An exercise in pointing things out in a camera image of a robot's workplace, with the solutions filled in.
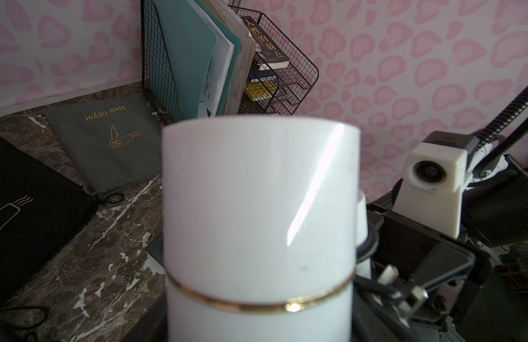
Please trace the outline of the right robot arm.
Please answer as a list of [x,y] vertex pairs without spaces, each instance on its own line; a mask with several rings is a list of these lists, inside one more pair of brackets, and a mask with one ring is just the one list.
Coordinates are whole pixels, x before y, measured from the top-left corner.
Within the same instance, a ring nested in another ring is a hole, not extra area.
[[502,135],[527,108],[528,85],[485,128],[430,133],[392,191],[364,203],[352,340],[460,340],[491,250],[528,240],[528,168],[509,155],[528,118]]

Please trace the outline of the white hair dryer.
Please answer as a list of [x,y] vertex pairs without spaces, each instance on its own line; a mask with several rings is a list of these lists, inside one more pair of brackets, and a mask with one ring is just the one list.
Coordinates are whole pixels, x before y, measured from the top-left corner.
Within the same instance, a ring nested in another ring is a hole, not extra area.
[[259,115],[163,129],[168,340],[351,340],[360,135]]

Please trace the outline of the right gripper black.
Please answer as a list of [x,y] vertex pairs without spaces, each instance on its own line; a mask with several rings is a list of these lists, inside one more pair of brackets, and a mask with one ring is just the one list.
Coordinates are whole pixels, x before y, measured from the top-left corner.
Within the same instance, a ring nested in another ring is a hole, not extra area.
[[362,258],[384,271],[356,275],[362,299],[384,322],[462,323],[491,274],[487,252],[385,208],[365,204],[369,233]]

